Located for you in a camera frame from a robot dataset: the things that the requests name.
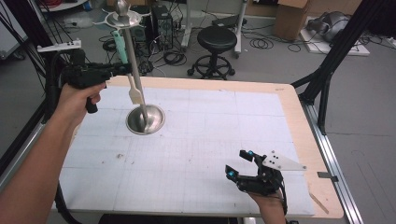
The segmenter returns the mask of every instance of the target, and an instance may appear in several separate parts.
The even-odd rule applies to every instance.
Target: table surface
[[[276,94],[281,103],[287,125],[289,126],[290,138],[294,144],[298,160],[301,164],[308,167],[307,171],[304,172],[304,177],[315,210],[313,217],[339,218],[344,215],[332,181],[328,178],[318,177],[318,172],[326,172],[326,167],[319,153],[317,143],[311,132],[304,111],[300,105],[300,101],[298,100],[298,96],[291,85],[158,77],[142,77],[141,80],[144,88],[263,92]],[[109,86],[126,87],[129,85],[126,77],[113,77],[107,84]],[[66,176],[64,179],[68,180],[68,182],[73,181],[72,175],[64,174],[64,176]],[[286,190],[289,194],[293,192],[293,189],[288,190],[287,186]]]

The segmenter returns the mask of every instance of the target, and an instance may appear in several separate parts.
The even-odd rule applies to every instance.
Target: black stool
[[[232,49],[236,45],[236,35],[227,28],[220,26],[209,26],[203,29],[197,36],[198,43],[205,49],[209,50],[212,55],[206,55],[199,58],[191,69],[187,71],[189,76],[192,76],[195,72],[199,72],[202,77],[222,77],[227,80],[227,75],[233,76],[235,70],[231,68],[231,64],[223,57],[219,56],[222,52]],[[209,63],[200,63],[201,60],[210,58]],[[218,59],[223,60],[225,63],[218,65]],[[201,70],[200,67],[207,68],[205,71]],[[222,73],[220,68],[226,68],[227,71]]]

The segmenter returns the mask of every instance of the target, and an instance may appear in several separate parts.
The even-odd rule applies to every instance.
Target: round metal base
[[[156,105],[146,105],[148,111],[148,123],[145,123],[142,107],[139,106],[129,112],[126,117],[126,126],[137,134],[151,134],[161,129],[165,123],[165,113]]]

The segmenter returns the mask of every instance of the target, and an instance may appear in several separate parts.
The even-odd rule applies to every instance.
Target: handle
[[[98,107],[91,102],[90,97],[87,98],[87,103],[85,104],[85,108],[87,108],[89,114],[94,114],[98,112]]]

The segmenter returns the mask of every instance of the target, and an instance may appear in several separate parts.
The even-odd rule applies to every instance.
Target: floor
[[[94,21],[106,14],[100,10],[90,12]],[[202,25],[213,20],[206,15]],[[272,19],[247,18],[247,28],[263,27],[274,23]],[[99,37],[109,35],[106,27],[74,29],[72,38],[79,37],[91,62],[104,63],[106,52]],[[255,30],[270,34],[271,27]],[[191,34],[187,61],[181,66],[161,66],[148,73],[148,77],[199,78],[187,76],[187,70],[205,51]],[[289,43],[272,41],[270,49],[256,49],[242,38],[242,54],[235,59],[232,52],[223,54],[230,60],[236,74],[230,81],[291,83],[314,72],[324,54],[308,53],[301,45],[298,49]],[[336,70],[330,89],[326,130],[334,153],[344,172],[346,182],[360,210],[364,223],[395,223],[396,174],[392,164],[396,159],[396,50],[386,41],[382,45],[365,46],[370,56],[347,56]],[[163,60],[154,65],[163,64]],[[23,125],[43,100],[40,82],[29,60],[8,59],[0,62],[0,155],[4,153]],[[97,223],[99,215],[77,214],[83,223]],[[300,223],[347,223],[337,220],[299,219]],[[63,223],[56,213],[51,213],[48,223]]]

